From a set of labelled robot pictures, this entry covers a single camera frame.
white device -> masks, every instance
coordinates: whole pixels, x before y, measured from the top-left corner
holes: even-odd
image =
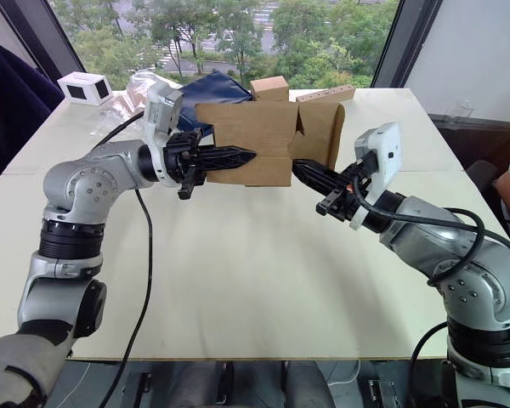
[[[113,96],[104,75],[72,72],[57,82],[65,97],[76,104],[99,106]]]
[[[183,94],[166,82],[158,82],[147,93],[144,111],[144,136],[150,148],[156,176],[167,187],[176,183],[167,173],[164,148],[171,132],[178,126]]]
[[[358,160],[370,150],[376,152],[378,170],[371,176],[372,182],[365,199],[374,204],[402,166],[399,124],[385,123],[378,129],[365,132],[355,140],[355,157]],[[367,214],[368,211],[364,207],[359,207],[349,226],[358,230]]]

black cable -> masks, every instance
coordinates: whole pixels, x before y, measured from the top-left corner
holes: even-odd
[[[480,218],[475,213],[468,210],[463,210],[462,208],[445,208],[445,209],[451,213],[463,214],[466,215],[467,217],[470,217],[476,223],[476,237],[474,238],[474,242],[471,245],[468,252],[465,254],[464,257],[462,257],[459,260],[458,263],[453,265],[448,270],[445,270],[444,272],[441,272],[428,280],[427,283],[430,286],[435,286],[437,283],[453,276],[456,272],[470,264],[470,262],[474,259],[479,249],[482,247],[482,244],[484,243],[485,226],[484,222],[482,221],[482,218]]]
[[[422,351],[422,348],[428,339],[431,338],[436,332],[439,332],[447,326],[447,322],[443,322],[425,333],[425,335],[417,343],[417,346],[414,348],[414,352],[410,357],[410,363],[408,365],[408,389],[406,390],[406,397],[410,399],[413,408],[416,408],[416,401],[414,400],[414,370],[416,369],[417,357],[419,357],[419,353]]]
[[[113,391],[116,389],[117,384],[119,383],[119,380],[121,379],[122,372],[125,370],[125,366],[127,365],[128,356],[130,355],[130,351],[134,345],[134,340],[136,340],[136,336],[138,335],[139,328],[142,326],[142,321],[145,317],[145,312],[147,311],[147,306],[150,302],[150,295],[151,295],[151,282],[153,280],[153,223],[151,222],[151,216],[149,211],[147,211],[147,207],[145,206],[144,200],[142,199],[141,194],[139,193],[139,190],[136,189],[136,197],[138,197],[139,205],[142,207],[142,210],[144,211],[145,219],[147,220],[147,228],[148,228],[148,237],[149,237],[149,251],[148,251],[148,268],[147,268],[147,289],[145,291],[145,299],[144,299],[144,306],[142,307],[142,311],[139,314],[138,322],[136,323],[136,326],[134,327],[133,334],[130,336],[130,340],[128,341],[127,350],[125,351],[125,354],[123,355],[121,365],[119,366],[119,370],[117,371],[117,374],[115,378],[113,379],[113,383],[110,385],[110,388],[108,389],[107,394],[105,395],[104,399],[102,399],[102,402],[100,403],[100,408],[104,408],[105,405],[110,400],[111,395],[113,394]]]
[[[108,143],[111,138],[117,136],[120,132],[122,132],[123,130],[125,130],[127,128],[128,125],[132,124],[133,122],[136,122],[140,117],[142,117],[144,115],[144,111],[142,110],[141,112],[137,113],[136,115],[134,115],[133,117],[131,117],[130,119],[128,119],[126,122],[123,122],[122,124],[120,124],[119,126],[117,126],[115,129],[113,129],[111,132],[109,132],[105,138],[103,138],[102,140],[100,140],[96,146],[93,147],[93,149],[103,145],[104,143]]]
[[[467,215],[470,217],[475,223],[476,226],[473,225],[467,225],[463,223],[458,223],[456,221],[447,221],[443,219],[436,219],[436,218],[425,218],[425,217],[416,217],[413,215],[405,215],[405,214],[397,214],[394,212],[387,212],[380,208],[374,207],[372,204],[370,204],[368,201],[365,200],[365,197],[360,193],[360,178],[359,176],[354,176],[352,179],[352,185],[353,185],[353,191],[355,194],[355,198],[359,202],[359,204],[364,207],[366,210],[368,210],[371,213],[375,213],[376,215],[379,215],[380,217],[394,219],[397,221],[404,221],[407,223],[414,223],[414,224],[428,224],[428,225],[438,225],[443,227],[450,227],[450,228],[456,228],[459,230],[468,230],[472,232],[476,232],[476,238],[474,239],[474,243],[468,250],[467,254],[462,257],[458,263],[453,265],[450,269],[446,270],[445,272],[442,272],[433,278],[429,279],[428,284],[430,286],[436,285],[439,281],[442,281],[443,279],[449,278],[453,274],[455,274],[458,270],[463,268],[465,265],[470,263],[478,250],[480,249],[483,241],[484,236],[487,235],[489,237],[492,237],[494,239],[497,239],[498,241],[503,243],[503,245],[506,245],[510,248],[510,243],[504,244],[504,241],[506,241],[504,238],[502,238],[500,235],[491,232],[486,231],[484,222],[482,219],[474,214],[473,212],[470,212],[468,210],[463,210],[461,208],[448,208],[447,210],[452,213],[460,213],[463,215]]]

white wall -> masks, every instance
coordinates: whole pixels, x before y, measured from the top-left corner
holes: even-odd
[[[0,45],[7,50],[16,54],[23,59],[27,64],[36,66],[31,56],[26,52],[25,48],[21,45],[19,39],[9,27],[6,20],[0,14]]]
[[[405,87],[428,113],[470,99],[471,117],[510,122],[510,0],[444,0]]]

dark blue bag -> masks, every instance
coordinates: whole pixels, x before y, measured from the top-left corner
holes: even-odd
[[[0,46],[0,174],[65,96]]]
[[[196,104],[239,104],[252,100],[252,95],[238,82],[219,71],[185,85],[180,89],[184,95],[178,129],[189,132],[201,128],[205,136],[212,132],[212,125],[196,120]]]

robotic arm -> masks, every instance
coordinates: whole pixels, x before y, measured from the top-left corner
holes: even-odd
[[[20,329],[0,337],[1,407],[43,406],[75,341],[99,328],[106,286],[94,277],[102,266],[106,219],[123,191],[160,181],[179,187],[186,200],[207,171],[239,167],[255,156],[234,146],[199,146],[199,132],[173,134],[181,99],[179,91],[157,83],[144,113],[148,144],[102,144],[47,173],[48,205],[20,301]]]
[[[470,263],[446,275],[473,245],[474,232],[391,219],[362,207],[355,193],[381,213],[462,223],[444,208],[385,190],[400,168],[397,150],[398,124],[386,124],[357,140],[358,160],[343,172],[309,160],[296,160],[293,172],[326,196],[316,207],[318,213],[353,220],[354,228],[364,225],[379,234],[385,247],[434,282],[448,322],[448,364],[443,371],[446,406],[510,408],[510,249],[486,238]]]

